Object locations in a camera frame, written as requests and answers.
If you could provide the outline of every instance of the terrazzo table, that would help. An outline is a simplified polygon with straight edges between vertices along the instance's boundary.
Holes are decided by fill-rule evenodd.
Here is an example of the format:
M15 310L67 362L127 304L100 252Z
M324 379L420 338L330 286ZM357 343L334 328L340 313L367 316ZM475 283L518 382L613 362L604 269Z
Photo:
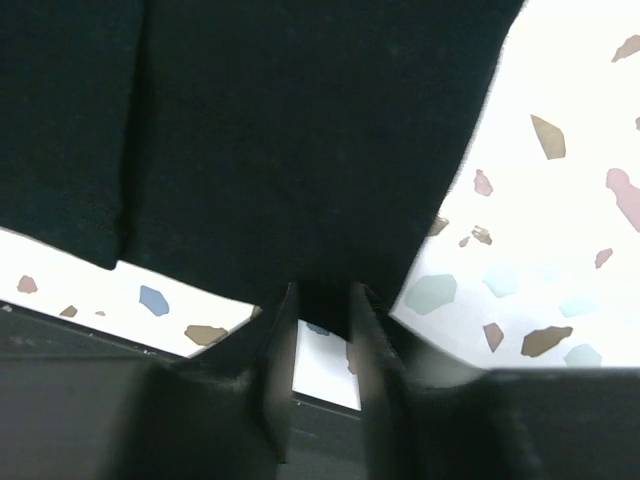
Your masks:
M485 368L640 365L639 52L638 2L528 3L399 321ZM12 232L0 259L5 301L183 356L254 308ZM356 373L344 341L303 322L296 391L357 409Z

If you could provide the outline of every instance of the black cloth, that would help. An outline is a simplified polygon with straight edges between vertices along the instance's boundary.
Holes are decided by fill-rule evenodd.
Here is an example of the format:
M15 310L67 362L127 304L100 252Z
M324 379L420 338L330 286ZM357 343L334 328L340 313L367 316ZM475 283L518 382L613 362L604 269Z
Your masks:
M399 293L521 4L11 2L2 225L258 305L298 280L347 337L349 282Z

